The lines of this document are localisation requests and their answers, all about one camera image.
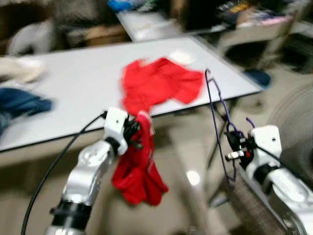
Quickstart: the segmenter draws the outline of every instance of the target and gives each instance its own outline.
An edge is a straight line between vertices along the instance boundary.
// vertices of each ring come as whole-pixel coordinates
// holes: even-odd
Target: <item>denim cloth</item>
[[[0,135],[11,120],[51,110],[52,102],[15,88],[0,88]]]

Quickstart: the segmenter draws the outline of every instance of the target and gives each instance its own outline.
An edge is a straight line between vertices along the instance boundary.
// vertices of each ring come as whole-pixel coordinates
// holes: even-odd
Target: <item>cardboard box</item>
[[[99,46],[105,44],[114,44],[129,42],[130,39],[121,25],[116,26],[97,26],[88,29],[87,34],[85,35],[86,45]]]

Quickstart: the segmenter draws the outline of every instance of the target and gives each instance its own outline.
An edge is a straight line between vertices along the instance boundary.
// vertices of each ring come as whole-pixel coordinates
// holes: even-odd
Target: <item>fan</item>
[[[285,97],[269,124],[279,128],[281,158],[313,183],[313,83]]]

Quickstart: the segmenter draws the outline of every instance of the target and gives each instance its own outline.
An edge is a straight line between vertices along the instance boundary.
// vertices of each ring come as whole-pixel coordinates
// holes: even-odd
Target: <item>blue object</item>
[[[266,72],[252,69],[245,70],[244,75],[259,84],[263,89],[268,89],[270,87],[271,77]]]
[[[52,101],[15,88],[0,88],[0,135],[11,120],[51,110]]]
[[[108,6],[115,12],[128,11],[133,8],[133,5],[129,1],[110,0]]]

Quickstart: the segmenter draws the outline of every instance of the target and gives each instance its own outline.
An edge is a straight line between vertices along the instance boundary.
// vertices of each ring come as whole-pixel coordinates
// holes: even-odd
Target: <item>white table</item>
[[[165,19],[158,12],[119,12],[116,16],[133,42],[182,34],[173,20]]]
[[[123,68],[136,59],[154,61],[181,49],[195,60],[190,68],[209,68],[225,99],[262,91],[258,85],[234,70],[207,46],[193,37],[179,37],[141,43],[77,49],[32,56],[47,65],[47,73],[33,90],[54,100],[54,108],[11,125],[0,139],[0,152],[44,141],[56,140],[78,132],[102,110],[121,107],[123,93],[120,79]],[[218,101],[212,86],[212,99]],[[152,109],[152,115],[162,115],[209,102],[203,86],[199,98],[188,105],[169,100]],[[99,120],[89,130],[101,128]]]

